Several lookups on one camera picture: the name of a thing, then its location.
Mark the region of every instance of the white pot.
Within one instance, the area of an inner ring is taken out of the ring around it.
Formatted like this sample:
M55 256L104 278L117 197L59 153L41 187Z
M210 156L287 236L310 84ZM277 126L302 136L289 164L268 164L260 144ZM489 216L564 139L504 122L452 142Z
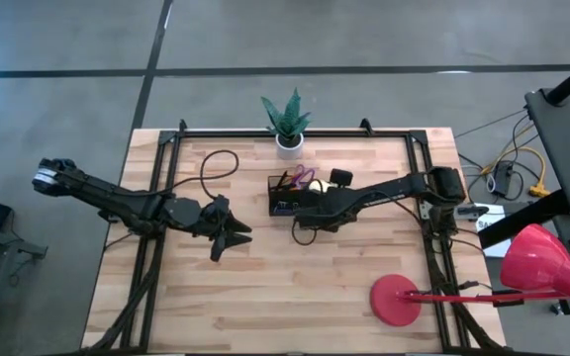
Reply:
M301 156L301 154L303 154L303 143L305 142L305 138L303 137L303 134L300 134L301 136L301 141L298 142L298 144L296 145L296 147L286 147L284 145L281 144L281 142L278 140L279 135L276 136L276 154L278 154L278 156L281 159L296 159L298 157Z

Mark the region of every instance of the red lamp base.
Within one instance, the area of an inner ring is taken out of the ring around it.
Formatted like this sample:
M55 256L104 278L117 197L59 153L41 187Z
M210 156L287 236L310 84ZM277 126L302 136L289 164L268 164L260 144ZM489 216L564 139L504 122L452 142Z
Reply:
M420 315L422 304L409 302L398 296L416 290L417 286L404 276L384 276L371 288L371 309L375 316L389 325L409 325Z

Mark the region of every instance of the potted plant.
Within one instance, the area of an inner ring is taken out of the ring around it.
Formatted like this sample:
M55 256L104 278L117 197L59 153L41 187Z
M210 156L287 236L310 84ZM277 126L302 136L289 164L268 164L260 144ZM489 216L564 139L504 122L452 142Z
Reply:
M276 134L276 153L282 159L296 159L303 152L303 131L309 124L307 117L311 113L300 114L301 97L298 89L294 89L294 94L289 99L285 112L280 113L269 99L261 97L263 106L269 116L272 127L267 129Z

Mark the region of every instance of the red lamp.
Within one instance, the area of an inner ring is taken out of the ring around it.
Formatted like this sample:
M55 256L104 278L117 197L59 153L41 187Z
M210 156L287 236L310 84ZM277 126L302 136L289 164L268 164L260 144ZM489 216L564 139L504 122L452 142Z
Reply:
M417 319L421 302L493 303L570 297L570 256L558 239L538 224L525 227L503 260L501 282L521 291L544 291L494 296L441 296L421 294L401 275L387 275L371 288L373 313L382 321L404 326Z

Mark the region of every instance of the yellow object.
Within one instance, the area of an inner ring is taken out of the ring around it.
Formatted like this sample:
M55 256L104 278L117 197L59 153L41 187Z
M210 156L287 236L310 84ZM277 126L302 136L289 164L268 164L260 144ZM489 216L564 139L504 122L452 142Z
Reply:
M544 198L551 194L551 192L544 189L544 186L538 182L538 184L529 187L529 194L533 197Z

